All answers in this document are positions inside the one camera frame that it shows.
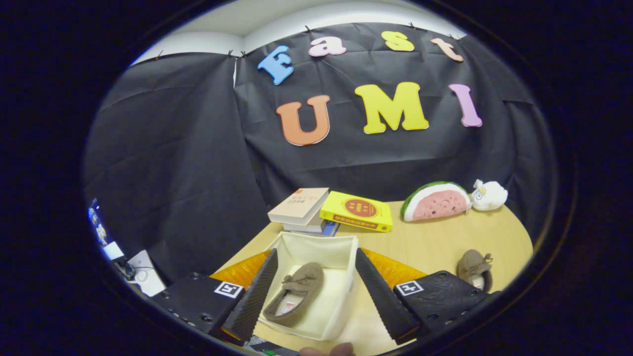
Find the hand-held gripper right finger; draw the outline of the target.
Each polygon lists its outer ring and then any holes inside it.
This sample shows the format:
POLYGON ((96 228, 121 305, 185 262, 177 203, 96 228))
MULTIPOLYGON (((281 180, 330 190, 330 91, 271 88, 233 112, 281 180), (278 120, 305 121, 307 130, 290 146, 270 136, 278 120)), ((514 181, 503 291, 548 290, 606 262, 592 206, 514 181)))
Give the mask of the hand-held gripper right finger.
POLYGON ((364 248, 357 249, 356 269, 398 345, 453 328, 499 294, 486 293, 445 270, 426 275, 364 248))

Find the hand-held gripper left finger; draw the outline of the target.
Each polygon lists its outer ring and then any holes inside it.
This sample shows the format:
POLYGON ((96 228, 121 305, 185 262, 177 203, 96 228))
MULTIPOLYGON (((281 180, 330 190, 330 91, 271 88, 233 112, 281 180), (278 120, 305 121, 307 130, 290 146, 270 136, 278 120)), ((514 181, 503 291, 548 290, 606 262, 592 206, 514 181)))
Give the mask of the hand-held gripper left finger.
POLYGON ((277 268, 277 250, 269 249, 211 276, 192 272, 151 299, 187 325, 243 346, 251 339, 277 268))

